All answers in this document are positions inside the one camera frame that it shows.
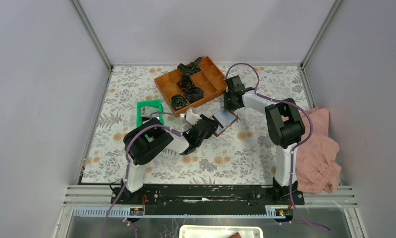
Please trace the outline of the brown leather card holder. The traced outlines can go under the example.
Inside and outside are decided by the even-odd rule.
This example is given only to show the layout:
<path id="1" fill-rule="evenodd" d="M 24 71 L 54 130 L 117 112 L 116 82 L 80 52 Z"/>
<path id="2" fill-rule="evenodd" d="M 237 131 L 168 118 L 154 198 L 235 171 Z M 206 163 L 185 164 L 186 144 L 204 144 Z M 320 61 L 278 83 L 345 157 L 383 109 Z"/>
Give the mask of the brown leather card holder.
<path id="1" fill-rule="evenodd" d="M 232 111 L 220 108 L 211 116 L 211 119 L 218 123 L 214 136 L 219 137 L 226 129 L 238 120 L 238 116 Z"/>

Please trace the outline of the green plastic card box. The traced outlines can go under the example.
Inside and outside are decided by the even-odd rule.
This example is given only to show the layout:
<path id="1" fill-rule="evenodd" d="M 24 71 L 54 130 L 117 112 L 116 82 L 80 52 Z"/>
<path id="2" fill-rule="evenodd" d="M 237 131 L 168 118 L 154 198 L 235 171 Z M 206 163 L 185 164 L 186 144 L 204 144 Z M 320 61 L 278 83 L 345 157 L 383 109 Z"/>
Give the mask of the green plastic card box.
<path id="1" fill-rule="evenodd" d="M 141 126 L 150 119 L 151 113 L 163 112 L 163 104 L 160 99 L 138 101 L 136 104 L 136 126 Z"/>

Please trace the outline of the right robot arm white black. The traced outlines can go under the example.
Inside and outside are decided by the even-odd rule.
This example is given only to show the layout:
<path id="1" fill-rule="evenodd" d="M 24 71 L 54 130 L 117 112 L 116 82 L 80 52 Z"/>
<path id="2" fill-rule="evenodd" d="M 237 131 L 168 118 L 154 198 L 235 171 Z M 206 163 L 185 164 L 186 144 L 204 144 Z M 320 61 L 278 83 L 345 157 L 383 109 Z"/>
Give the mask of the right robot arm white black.
<path id="1" fill-rule="evenodd" d="M 295 156 L 297 144 L 305 133 L 305 125 L 298 107 L 292 98 L 272 99 L 259 94 L 253 87 L 246 88 L 239 76 L 225 80 L 227 89 L 223 92 L 224 109 L 235 111 L 250 108 L 266 117 L 268 135 L 276 145 L 275 187 L 272 198 L 278 204 L 285 204 L 291 199 L 288 186 L 296 183 Z"/>

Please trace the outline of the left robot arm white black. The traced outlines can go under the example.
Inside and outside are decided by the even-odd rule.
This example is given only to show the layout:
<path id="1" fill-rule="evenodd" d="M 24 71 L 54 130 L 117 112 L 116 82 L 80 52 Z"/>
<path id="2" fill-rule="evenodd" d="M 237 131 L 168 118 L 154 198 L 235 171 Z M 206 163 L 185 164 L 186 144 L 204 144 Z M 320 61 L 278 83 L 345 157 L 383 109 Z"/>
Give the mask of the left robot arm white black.
<path id="1" fill-rule="evenodd" d="M 122 197 L 130 204 L 141 199 L 140 189 L 144 185 L 146 165 L 156 158 L 163 150 L 172 150 L 180 155 L 189 155 L 210 138 L 219 127 L 218 120 L 203 114 L 195 113 L 189 108 L 185 113 L 176 114 L 184 118 L 191 128 L 180 132 L 163 125 L 157 115 L 162 112 L 150 113 L 150 119 L 129 132 L 123 139 L 125 157 L 128 162 Z"/>

